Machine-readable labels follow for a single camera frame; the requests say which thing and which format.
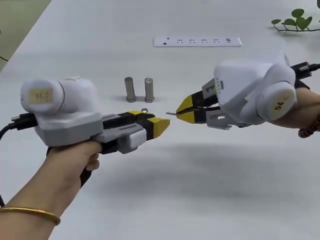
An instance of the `green plant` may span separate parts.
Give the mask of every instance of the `green plant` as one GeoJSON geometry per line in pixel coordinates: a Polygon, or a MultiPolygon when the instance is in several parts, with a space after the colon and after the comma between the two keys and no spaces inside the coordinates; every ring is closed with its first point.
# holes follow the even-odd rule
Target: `green plant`
{"type": "Polygon", "coordinates": [[[291,16],[294,18],[287,18],[283,22],[281,22],[281,19],[274,19],[271,21],[271,24],[278,32],[315,32],[320,31],[320,28],[318,29],[310,29],[309,25],[311,24],[313,18],[312,16],[309,16],[307,18],[304,18],[303,15],[305,13],[305,10],[302,8],[297,8],[291,12],[291,16]],[[279,29],[276,25],[281,23],[284,27],[284,29],[279,29]],[[295,27],[295,30],[288,29],[287,26],[295,27]]]}

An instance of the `power strip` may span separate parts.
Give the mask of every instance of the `power strip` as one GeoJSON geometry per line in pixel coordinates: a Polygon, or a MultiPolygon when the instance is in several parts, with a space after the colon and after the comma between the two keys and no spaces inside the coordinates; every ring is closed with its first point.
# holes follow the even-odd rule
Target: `power strip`
{"type": "Polygon", "coordinates": [[[239,37],[185,37],[156,36],[153,39],[156,48],[172,47],[241,47],[239,37]]]}

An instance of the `beaded bracelet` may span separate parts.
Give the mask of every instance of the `beaded bracelet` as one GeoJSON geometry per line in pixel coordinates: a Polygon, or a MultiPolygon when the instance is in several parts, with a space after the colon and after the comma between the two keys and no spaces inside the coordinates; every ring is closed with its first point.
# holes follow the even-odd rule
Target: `beaded bracelet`
{"type": "Polygon", "coordinates": [[[313,135],[315,132],[320,130],[320,116],[307,128],[299,129],[298,136],[302,139],[308,138],[313,135]]]}

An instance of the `leaf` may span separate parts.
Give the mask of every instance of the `leaf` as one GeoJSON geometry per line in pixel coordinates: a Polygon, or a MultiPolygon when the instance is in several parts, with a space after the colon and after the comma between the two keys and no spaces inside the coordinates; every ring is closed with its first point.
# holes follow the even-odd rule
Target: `leaf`
{"type": "Polygon", "coordinates": [[[291,12],[291,16],[297,19],[301,18],[304,13],[305,10],[303,10],[302,8],[297,8],[291,12]]]}
{"type": "Polygon", "coordinates": [[[312,21],[312,16],[308,17],[307,19],[304,19],[303,17],[298,17],[295,23],[297,27],[303,31],[310,25],[311,21],[312,21]]]}
{"type": "Polygon", "coordinates": [[[271,24],[276,25],[281,22],[281,19],[274,19],[271,21],[271,24]]]}
{"type": "Polygon", "coordinates": [[[288,18],[284,20],[283,25],[288,25],[288,26],[296,26],[295,20],[288,18]]]}

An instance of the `metal pin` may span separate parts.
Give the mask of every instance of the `metal pin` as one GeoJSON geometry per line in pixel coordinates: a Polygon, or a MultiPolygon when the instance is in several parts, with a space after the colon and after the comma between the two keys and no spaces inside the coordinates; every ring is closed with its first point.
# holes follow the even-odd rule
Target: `metal pin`
{"type": "Polygon", "coordinates": [[[154,96],[154,80],[150,77],[144,79],[145,98],[146,103],[152,103],[155,100],[154,96]]]}
{"type": "Polygon", "coordinates": [[[129,103],[133,103],[137,100],[134,88],[134,80],[132,77],[128,76],[124,79],[125,90],[126,90],[126,100],[129,103]]]}
{"type": "Polygon", "coordinates": [[[178,114],[177,114],[177,113],[175,113],[175,112],[166,112],[165,114],[173,115],[173,116],[178,116],[178,114]]]}

